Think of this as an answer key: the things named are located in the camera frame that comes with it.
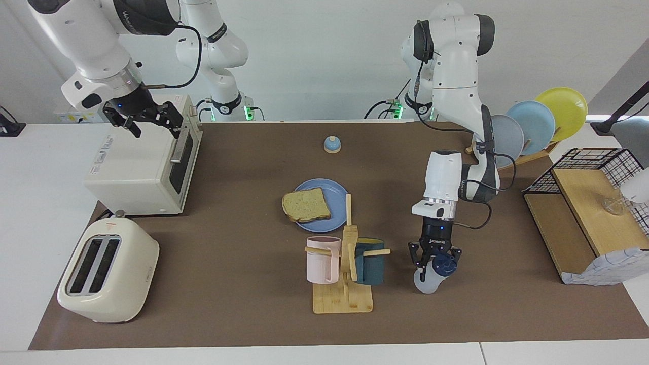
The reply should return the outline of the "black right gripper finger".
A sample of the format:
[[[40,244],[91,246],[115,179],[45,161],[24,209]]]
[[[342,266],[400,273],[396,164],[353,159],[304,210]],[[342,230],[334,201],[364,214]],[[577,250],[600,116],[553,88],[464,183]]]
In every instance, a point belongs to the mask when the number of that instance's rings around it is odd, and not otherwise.
[[[149,122],[164,127],[175,139],[178,139],[181,133],[180,129],[182,127],[183,120],[184,118],[178,111],[176,106],[174,106],[172,102],[167,101],[162,105],[155,106]]]
[[[130,131],[134,138],[140,138],[141,130],[131,117],[124,118],[121,114],[104,114],[114,127],[120,127]]]

